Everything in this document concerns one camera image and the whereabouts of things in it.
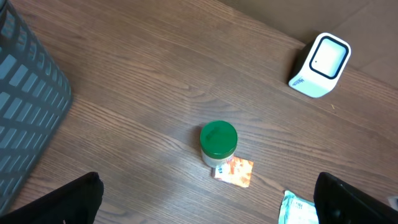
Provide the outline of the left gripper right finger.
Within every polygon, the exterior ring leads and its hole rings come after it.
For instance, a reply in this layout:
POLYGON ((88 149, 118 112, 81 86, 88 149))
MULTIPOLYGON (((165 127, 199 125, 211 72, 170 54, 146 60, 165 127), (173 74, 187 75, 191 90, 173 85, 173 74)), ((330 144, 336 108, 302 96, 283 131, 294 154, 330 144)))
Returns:
POLYGON ((313 195, 320 224, 397 224, 397 210, 327 172, 313 195))

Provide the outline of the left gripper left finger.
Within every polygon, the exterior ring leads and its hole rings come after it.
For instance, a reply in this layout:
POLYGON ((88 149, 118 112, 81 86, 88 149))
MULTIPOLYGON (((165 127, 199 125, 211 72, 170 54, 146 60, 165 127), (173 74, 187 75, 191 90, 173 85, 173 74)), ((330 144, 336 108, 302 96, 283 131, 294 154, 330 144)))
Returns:
POLYGON ((89 172, 1 217, 1 224, 94 222, 104 194, 99 174, 89 172))

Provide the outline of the teal wet wipes pack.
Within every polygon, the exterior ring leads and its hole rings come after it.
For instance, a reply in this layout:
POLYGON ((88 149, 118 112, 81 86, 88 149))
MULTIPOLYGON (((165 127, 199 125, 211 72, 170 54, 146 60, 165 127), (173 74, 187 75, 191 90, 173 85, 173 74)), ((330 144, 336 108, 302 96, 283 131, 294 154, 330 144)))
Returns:
POLYGON ((319 224, 315 204, 286 190, 280 205, 278 224, 319 224))

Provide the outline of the orange tissue pack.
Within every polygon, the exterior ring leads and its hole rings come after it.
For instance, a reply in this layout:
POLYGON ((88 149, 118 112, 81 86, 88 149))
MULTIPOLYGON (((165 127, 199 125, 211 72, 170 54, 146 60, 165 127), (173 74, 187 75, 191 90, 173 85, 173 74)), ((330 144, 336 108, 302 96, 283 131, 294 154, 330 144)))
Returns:
POLYGON ((228 184, 247 188, 251 183, 253 161, 233 156, 227 163, 216 166, 212 177, 228 184))

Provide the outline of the white bottle green cap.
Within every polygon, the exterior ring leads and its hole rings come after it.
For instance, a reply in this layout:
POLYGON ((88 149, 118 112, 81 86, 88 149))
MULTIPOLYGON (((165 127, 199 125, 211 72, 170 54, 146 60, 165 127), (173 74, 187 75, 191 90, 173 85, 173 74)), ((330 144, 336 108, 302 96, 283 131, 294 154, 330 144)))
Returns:
POLYGON ((211 121, 200 131, 201 156, 211 168, 229 162, 238 145, 238 133, 235 127, 226 121, 211 121))

